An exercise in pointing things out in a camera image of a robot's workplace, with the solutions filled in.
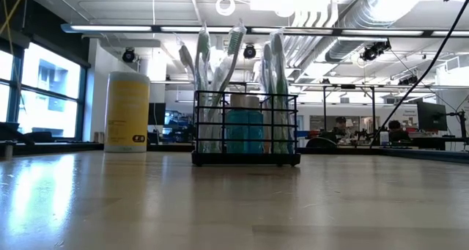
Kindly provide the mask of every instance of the black cable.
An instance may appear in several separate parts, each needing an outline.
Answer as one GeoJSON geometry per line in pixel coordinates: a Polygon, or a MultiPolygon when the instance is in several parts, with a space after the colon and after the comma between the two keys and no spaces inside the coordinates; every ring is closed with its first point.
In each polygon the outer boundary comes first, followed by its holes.
{"type": "Polygon", "coordinates": [[[464,104],[464,102],[465,102],[468,98],[469,98],[469,95],[466,96],[466,98],[464,98],[464,100],[462,100],[462,102],[457,106],[456,112],[457,112],[457,110],[459,110],[459,108],[461,108],[461,105],[464,104]]]}
{"type": "MultiPolygon", "coordinates": [[[[394,51],[393,51],[392,49],[391,49],[390,51],[391,51],[391,52],[394,54],[394,56],[396,56],[396,58],[404,65],[404,67],[407,69],[407,71],[410,72],[410,73],[412,73],[412,70],[410,70],[409,67],[407,67],[407,65],[394,53],[394,51]]],[[[428,89],[431,93],[433,93],[438,99],[440,99],[441,101],[443,101],[447,106],[449,106],[451,109],[453,109],[454,111],[456,111],[456,109],[455,109],[453,106],[451,106],[449,103],[447,103],[441,96],[437,95],[436,92],[434,92],[434,91],[433,91],[432,89],[430,89],[429,87],[427,87],[427,89],[428,89]]]]}
{"type": "MultiPolygon", "coordinates": [[[[430,66],[428,66],[428,68],[425,70],[424,74],[422,75],[422,77],[420,77],[417,82],[414,83],[414,85],[411,86],[411,88],[405,93],[404,97],[399,101],[399,103],[397,103],[396,107],[394,107],[393,111],[391,112],[391,114],[389,114],[388,118],[386,118],[386,121],[381,125],[380,129],[378,129],[378,131],[374,134],[373,136],[373,139],[376,139],[377,136],[380,135],[380,132],[383,130],[384,128],[384,125],[387,124],[389,122],[389,119],[394,115],[394,113],[396,113],[396,110],[402,105],[402,103],[404,102],[405,98],[407,98],[407,96],[409,96],[409,94],[417,87],[417,85],[419,83],[422,82],[422,80],[424,80],[425,76],[430,72],[430,70],[432,69],[433,65],[435,65],[436,61],[438,60],[438,57],[440,56],[441,54],[441,51],[444,49],[446,43],[448,42],[449,40],[449,37],[451,36],[451,34],[453,34],[453,31],[454,29],[456,28],[457,24],[459,23],[459,20],[461,19],[462,17],[462,14],[464,13],[464,11],[466,10],[466,7],[468,6],[469,4],[469,0],[465,0],[464,1],[464,4],[462,4],[462,7],[461,7],[461,10],[459,11],[456,19],[454,20],[454,23],[453,25],[451,26],[451,28],[449,29],[448,31],[448,34],[446,35],[446,37],[443,39],[437,53],[435,54],[435,57],[432,59],[432,62],[430,63],[430,66]]],[[[369,148],[373,148],[373,142],[369,145],[369,148]]]]}

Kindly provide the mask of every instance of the man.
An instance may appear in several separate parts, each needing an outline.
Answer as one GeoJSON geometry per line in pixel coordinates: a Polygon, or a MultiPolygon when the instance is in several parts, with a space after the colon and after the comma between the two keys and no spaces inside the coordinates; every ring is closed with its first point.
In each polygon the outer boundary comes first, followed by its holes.
{"type": "Polygon", "coordinates": [[[347,119],[345,117],[336,118],[336,126],[332,129],[332,133],[338,136],[345,136],[347,132],[347,119]]]}
{"type": "Polygon", "coordinates": [[[389,127],[389,140],[391,142],[398,141],[410,141],[409,134],[402,130],[401,123],[399,121],[390,121],[389,127]]]}

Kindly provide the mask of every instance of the window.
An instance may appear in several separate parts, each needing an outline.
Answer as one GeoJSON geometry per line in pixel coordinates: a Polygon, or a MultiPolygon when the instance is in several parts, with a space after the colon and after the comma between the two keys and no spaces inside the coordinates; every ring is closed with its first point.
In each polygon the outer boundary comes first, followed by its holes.
{"type": "Polygon", "coordinates": [[[18,122],[21,133],[52,132],[53,137],[75,137],[77,103],[36,92],[22,91],[18,122]]]}
{"type": "Polygon", "coordinates": [[[78,98],[80,65],[31,43],[24,51],[23,77],[27,86],[78,98]]]}
{"type": "Polygon", "coordinates": [[[80,137],[76,132],[77,113],[83,107],[78,99],[82,73],[80,65],[30,43],[24,51],[18,130],[80,137]]]}
{"type": "Polygon", "coordinates": [[[0,122],[81,140],[85,69],[34,43],[14,48],[0,51],[0,122]]]}
{"type": "Polygon", "coordinates": [[[12,65],[13,56],[3,51],[0,51],[0,78],[3,78],[8,81],[12,78],[12,65]]]}
{"type": "Polygon", "coordinates": [[[0,84],[0,122],[7,121],[9,95],[10,88],[7,85],[0,84]]]}

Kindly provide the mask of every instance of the ceiling light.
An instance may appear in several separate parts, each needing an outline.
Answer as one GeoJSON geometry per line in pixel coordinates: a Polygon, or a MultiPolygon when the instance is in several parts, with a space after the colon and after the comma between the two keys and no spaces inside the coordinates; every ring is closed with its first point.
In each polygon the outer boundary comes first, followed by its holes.
{"type": "Polygon", "coordinates": [[[363,36],[420,36],[423,31],[415,30],[372,30],[372,29],[357,29],[357,30],[343,30],[342,34],[345,35],[363,35],[363,36]]]}
{"type": "Polygon", "coordinates": [[[193,100],[175,100],[175,103],[193,103],[193,100]]]}
{"type": "MultiPolygon", "coordinates": [[[[448,35],[448,31],[433,31],[433,37],[445,37],[448,35]]],[[[452,37],[469,37],[469,31],[453,31],[451,33],[452,37]]]]}
{"type": "MultiPolygon", "coordinates": [[[[254,27],[251,32],[257,34],[269,34],[271,32],[277,31],[277,27],[254,27]]],[[[332,34],[332,29],[308,29],[308,28],[284,28],[282,29],[285,35],[289,34],[309,34],[309,35],[329,35],[332,34]]]]}
{"type": "Polygon", "coordinates": [[[192,84],[190,81],[151,81],[151,84],[192,84]]]}
{"type": "MultiPolygon", "coordinates": [[[[200,26],[162,26],[162,32],[195,32],[199,33],[200,26]]],[[[210,33],[226,33],[228,34],[231,30],[230,27],[207,27],[207,31],[210,33]]]]}
{"type": "Polygon", "coordinates": [[[384,37],[337,37],[339,41],[364,41],[364,42],[385,42],[388,41],[384,37]]]}
{"type": "Polygon", "coordinates": [[[70,26],[77,32],[151,32],[151,26],[70,26]]]}

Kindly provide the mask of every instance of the table surface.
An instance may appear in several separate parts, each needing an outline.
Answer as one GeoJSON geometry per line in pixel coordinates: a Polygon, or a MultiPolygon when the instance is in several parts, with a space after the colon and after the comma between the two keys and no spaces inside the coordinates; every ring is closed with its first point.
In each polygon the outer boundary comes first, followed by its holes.
{"type": "Polygon", "coordinates": [[[0,249],[466,250],[468,175],[375,155],[302,155],[295,168],[199,168],[167,152],[13,158],[0,162],[0,249]]]}

